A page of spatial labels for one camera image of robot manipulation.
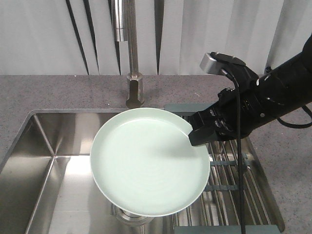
sink drain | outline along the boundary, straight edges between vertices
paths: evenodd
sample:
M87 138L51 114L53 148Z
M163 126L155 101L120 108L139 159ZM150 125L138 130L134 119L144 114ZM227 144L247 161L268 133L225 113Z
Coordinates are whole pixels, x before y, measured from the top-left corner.
M120 222L129 226L143 226L144 224L147 224L154 219L153 217L132 214L122 210L114 204L112 204L112 213Z

metal rack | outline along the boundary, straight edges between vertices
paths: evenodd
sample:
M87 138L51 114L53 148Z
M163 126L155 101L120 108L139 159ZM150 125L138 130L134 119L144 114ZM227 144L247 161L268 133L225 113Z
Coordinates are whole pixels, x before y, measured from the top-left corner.
M246 224L274 224L283 231L283 220L249 140L243 139L242 145L247 165L244 174ZM207 149L211 162L208 186L195 203L174 215L175 227L239 225L236 141L208 143Z

plate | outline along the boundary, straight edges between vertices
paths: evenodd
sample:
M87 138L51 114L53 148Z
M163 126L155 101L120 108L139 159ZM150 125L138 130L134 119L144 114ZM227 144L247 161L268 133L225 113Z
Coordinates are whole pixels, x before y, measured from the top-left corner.
M192 146L191 125L155 108L122 112L98 131L91 148L94 180L124 211L171 215L192 204L210 172L205 145Z

white curtain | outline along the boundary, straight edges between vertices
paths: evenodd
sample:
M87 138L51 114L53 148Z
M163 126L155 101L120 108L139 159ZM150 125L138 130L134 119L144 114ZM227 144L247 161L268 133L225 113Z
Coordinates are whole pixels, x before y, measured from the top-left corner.
M144 75L157 74L154 1L136 0ZM262 74L299 53L312 32L311 0L162 1L161 75L203 74L210 51ZM0 0L0 30L0 75L119 74L108 0ZM118 53L125 75L127 42Z

black cable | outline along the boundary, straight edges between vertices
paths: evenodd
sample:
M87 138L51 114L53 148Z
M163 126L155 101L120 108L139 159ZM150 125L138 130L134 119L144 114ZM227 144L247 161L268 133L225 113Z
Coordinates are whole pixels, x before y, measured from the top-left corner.
M312 119L312 111L311 111L306 105L302 106L302 109L303 109L303 110L305 111L305 113L307 113L307 114L311 117L311 119ZM309 128L309 127L312 126L312 121L311 121L310 123L306 123L306 124L287 123L287 122L283 121L281 118L277 118L277 121L278 121L280 124L282 124L282 125L284 125L284 126L286 126L286 127L288 127L288 128L303 129L303 128Z
M243 168L243 157L242 157L242 147L240 140L240 93L239 85L234 76L228 73L225 69L221 68L222 73L230 79L235 86L236 91L236 133L237 133L237 160L238 160L238 187L239 187L239 216L240 216L240 227L241 233L246 234L246 222L245 222L245 207L244 207L244 168Z

